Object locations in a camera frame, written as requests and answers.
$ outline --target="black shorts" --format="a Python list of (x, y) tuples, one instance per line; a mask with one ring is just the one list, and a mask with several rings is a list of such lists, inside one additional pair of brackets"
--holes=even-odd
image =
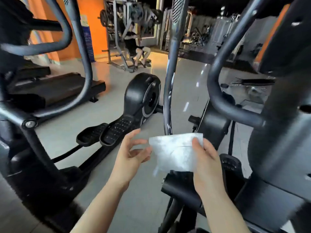
[(139, 48), (139, 49), (143, 49), (144, 46), (136, 46), (136, 48), (132, 48), (132, 49), (128, 49), (128, 51), (130, 52), (130, 55), (136, 55), (136, 49)]

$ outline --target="white cloth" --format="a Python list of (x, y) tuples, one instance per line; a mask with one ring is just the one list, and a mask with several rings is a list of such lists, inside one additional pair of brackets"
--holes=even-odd
[(196, 165), (196, 155), (192, 149), (192, 139), (197, 137), (203, 146), (202, 133), (186, 133), (169, 136), (156, 136), (149, 138), (149, 144), (157, 156), (158, 170), (169, 172), (170, 170), (180, 172), (193, 172)]

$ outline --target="hand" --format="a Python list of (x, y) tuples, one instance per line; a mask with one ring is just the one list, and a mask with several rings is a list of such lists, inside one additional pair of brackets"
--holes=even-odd
[(203, 147), (197, 138), (192, 140), (192, 148), (197, 157), (196, 170), (193, 173), (194, 187), (202, 198), (204, 195), (226, 194), (222, 178), (220, 158), (213, 145), (203, 139)]
[(140, 133), (140, 129), (133, 130), (124, 137), (109, 178), (109, 182), (116, 184), (122, 191), (126, 191), (140, 164), (150, 159), (152, 151), (150, 146), (145, 149), (133, 149), (130, 151), (133, 146), (147, 144), (148, 142), (145, 139), (132, 140), (138, 133)]

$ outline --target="blue banner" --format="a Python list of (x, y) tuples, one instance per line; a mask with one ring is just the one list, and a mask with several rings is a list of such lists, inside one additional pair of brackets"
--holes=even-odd
[(90, 61), (95, 62), (90, 27), (82, 26), (82, 28), (86, 42), (87, 53), (89, 55)]

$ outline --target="glossy gray floor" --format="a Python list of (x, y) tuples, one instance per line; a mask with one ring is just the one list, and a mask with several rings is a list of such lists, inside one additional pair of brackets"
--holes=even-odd
[[(118, 118), (123, 112), (123, 98), (129, 81), (139, 72), (148, 72), (157, 75), (164, 87), (167, 55), (152, 53), (151, 68), (139, 68), (133, 74), (119, 70), (105, 62), (93, 64), (95, 80), (104, 80), (107, 91), (99, 97), (96, 103), (87, 102), (78, 108), (46, 122), (39, 128), (37, 133), (42, 144), (51, 158), (67, 152), (76, 146), (76, 135), (86, 127), (98, 125), (102, 122), (109, 123)], [(83, 68), (78, 61), (69, 62), (64, 66), (51, 65), (54, 75), (66, 72), (79, 72), (82, 75)], [(208, 100), (206, 80), (209, 65), (179, 59), (174, 81), (172, 97), (172, 127), (173, 133), (188, 133), (192, 131), (192, 124), (188, 122), (190, 115), (200, 117)], [(220, 82), (230, 82), (235, 77), (252, 78), (254, 74), (240, 72), (224, 68), (221, 72)], [(242, 88), (233, 88), (232, 92), (237, 102), (245, 99)], [(234, 142), (233, 155), (238, 157), (243, 164), (245, 176), (251, 174), (247, 160), (247, 144), (251, 128), (238, 124)], [(154, 114), (149, 121), (142, 126), (141, 138), (164, 135), (163, 115)], [(227, 153), (229, 137), (226, 136), (220, 145), (219, 153)], [(93, 152), (100, 147), (95, 144), (88, 148), (80, 149), (75, 154), (57, 163), (58, 168), (79, 166)], [(114, 165), (118, 147), (114, 149), (92, 172), (89, 183), (77, 196), (76, 201), (87, 208), (93, 198), (101, 190), (108, 180)], [(165, 173), (152, 175), (156, 167), (156, 159), (152, 157), (139, 169), (136, 177), (132, 180), (129, 189), (123, 195), (109, 233), (141, 232), (156, 233), (163, 219), (169, 197), (161, 192), (161, 183)], [(197, 226), (208, 228), (206, 218), (198, 216)], [(289, 226), (286, 231), (292, 232)], [(41, 233), (52, 232), (32, 217), (22, 206), (20, 200), (6, 184), (0, 179), (0, 232), (12, 233)]]

